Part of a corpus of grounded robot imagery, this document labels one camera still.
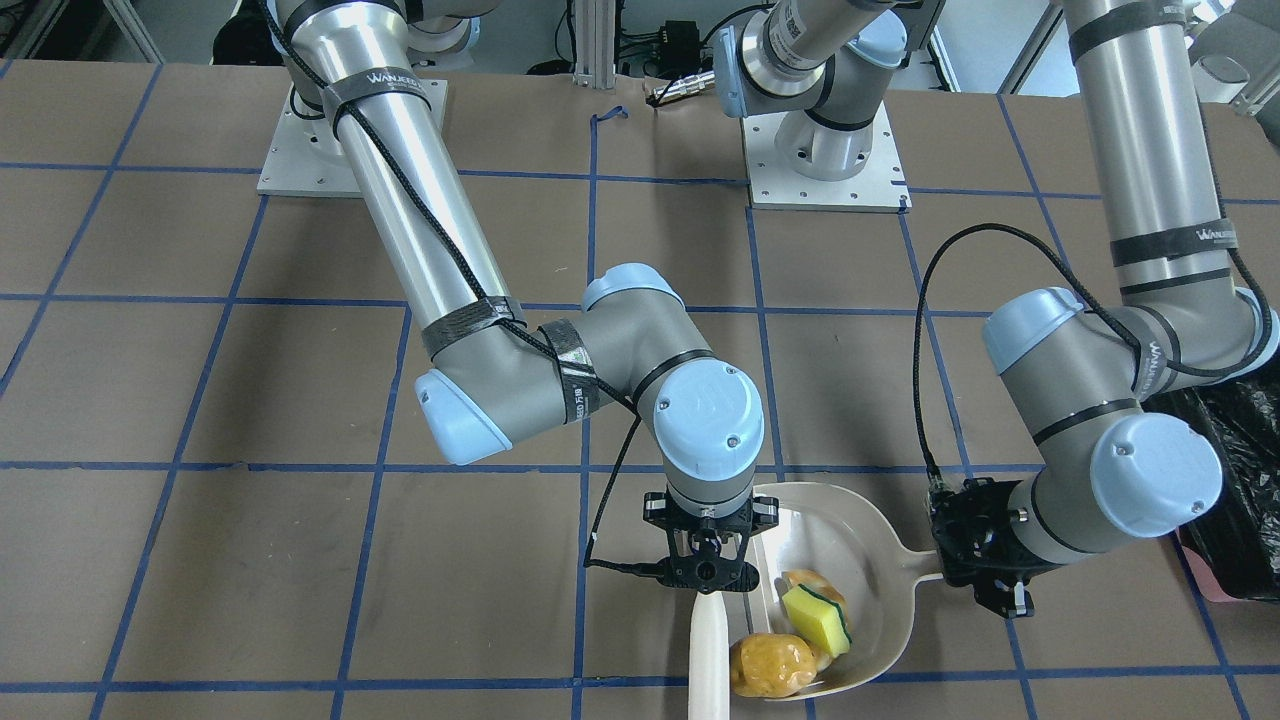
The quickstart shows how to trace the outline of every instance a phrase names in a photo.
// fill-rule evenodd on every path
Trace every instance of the white mounting plate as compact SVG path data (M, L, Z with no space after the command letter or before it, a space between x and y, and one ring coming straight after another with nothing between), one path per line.
M846 181L819 181L792 170L778 155L773 137L786 113L742 120L746 176L751 205L764 210L844 210L897 213L911 206L897 142L882 104L873 120L876 141L860 173Z
M443 79L424 79L422 90L431 101L431 119L439 129L444 123L444 104L448 99L449 83ZM284 99L284 109L275 123L271 147L262 161L262 174L257 178L259 195L283 195L288 197L361 197L356 177L343 155L328 155L320 151L324 142L315 142L316 132L329 132L328 120L302 120L289 110L289 100Z

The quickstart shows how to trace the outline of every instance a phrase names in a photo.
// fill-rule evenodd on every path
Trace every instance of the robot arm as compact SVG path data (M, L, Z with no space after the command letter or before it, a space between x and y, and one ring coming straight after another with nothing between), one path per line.
M672 556L648 568L664 584L749 591L746 538L776 523L751 498L764 439L760 395L716 359L680 296L652 268L593 282L582 313L525 331L428 113L392 0L268 3L298 92L342 145L435 365L415 384L447 460L470 464L613 400L634 406L663 452L667 491L645 519ZM676 536L698 552L681 555ZM737 534L736 557L719 538ZM699 542L699 539L710 542Z
M947 579L973 584L1007 616L1030 614L1030 577L1166 534L1212 506L1222 475L1208 441L1139 402L1248 373L1280 343L1265 299L1231 281L1236 238L1210 165L1181 6L1062 4L1124 301L1110 313L1142 351L1061 288L988 320L988 354L1046 468L936 498L934 537Z

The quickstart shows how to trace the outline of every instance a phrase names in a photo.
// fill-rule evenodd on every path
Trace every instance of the yellow cube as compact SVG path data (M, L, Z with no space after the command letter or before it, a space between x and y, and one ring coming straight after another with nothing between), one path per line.
M840 603L805 585L796 585L782 596L782 605L801 638L832 657L849 652L852 638L845 626Z

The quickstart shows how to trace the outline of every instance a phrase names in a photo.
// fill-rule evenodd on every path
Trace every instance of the tiled surface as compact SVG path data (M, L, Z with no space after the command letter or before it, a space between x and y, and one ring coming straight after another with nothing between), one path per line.
M915 188L899 218L750 211L739 127L710 99L655 113L634 81L449 79L447 142L531 323L573 313L590 275L653 264L762 389L758 482L854 488L910 547L931 543L909 357L932 251L973 222L1047 242L1052 225L1116 299L1074 100L1004 99L1006 123L995 97L893 94ZM577 566L627 418L443 466L410 391L429 363L367 210L253 195L284 90L251 68L0 78L0 717L681 716L691 597ZM630 117L593 133L618 104ZM1274 284L1280 160L1249 123L1210 122L1245 256ZM989 233L937 275L924 407L952 480L961 436L975 471L1038 465L979 327L1044 284L1061 281L1037 254ZM663 551L639 514L658 460L641 432L602 557ZM1206 624L1165 541L1032 591L1037 618L1009 626L924 584L884 678L733 716L1276 715L1277 609L1210 606Z

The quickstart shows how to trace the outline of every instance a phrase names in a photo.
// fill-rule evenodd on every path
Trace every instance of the white pan handle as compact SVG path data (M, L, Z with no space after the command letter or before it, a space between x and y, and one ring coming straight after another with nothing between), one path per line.
M723 596L698 593L689 625L689 717L728 720L728 615Z

